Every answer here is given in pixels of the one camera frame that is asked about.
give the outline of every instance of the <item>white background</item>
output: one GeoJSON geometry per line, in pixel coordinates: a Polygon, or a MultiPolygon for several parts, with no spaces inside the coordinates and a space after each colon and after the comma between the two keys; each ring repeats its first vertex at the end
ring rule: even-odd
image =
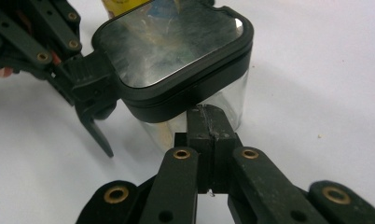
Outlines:
{"type": "MultiPolygon", "coordinates": [[[[100,0],[70,0],[83,52],[106,21],[100,0]]],[[[375,206],[375,0],[217,1],[255,26],[238,134],[295,185],[344,184],[375,206]]],[[[101,123],[109,159],[46,82],[0,79],[0,223],[74,223],[100,186],[141,184],[162,154],[120,102],[101,123]]],[[[202,196],[197,223],[232,223],[226,197],[202,196]]]]}

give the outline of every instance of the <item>plastic lid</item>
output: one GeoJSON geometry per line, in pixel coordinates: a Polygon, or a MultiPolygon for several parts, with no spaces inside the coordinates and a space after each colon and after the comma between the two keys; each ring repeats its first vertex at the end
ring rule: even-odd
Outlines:
{"type": "Polygon", "coordinates": [[[145,88],[242,33],[242,22],[224,11],[196,1],[157,0],[109,22],[99,43],[125,85],[145,88]]]}

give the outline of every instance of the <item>black lid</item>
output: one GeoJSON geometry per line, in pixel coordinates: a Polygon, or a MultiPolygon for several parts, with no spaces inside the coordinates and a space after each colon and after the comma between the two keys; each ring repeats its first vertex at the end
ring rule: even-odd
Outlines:
{"type": "Polygon", "coordinates": [[[241,77],[253,27],[228,7],[156,0],[104,24],[92,40],[116,71],[119,97],[146,122],[162,122],[241,77]]]}

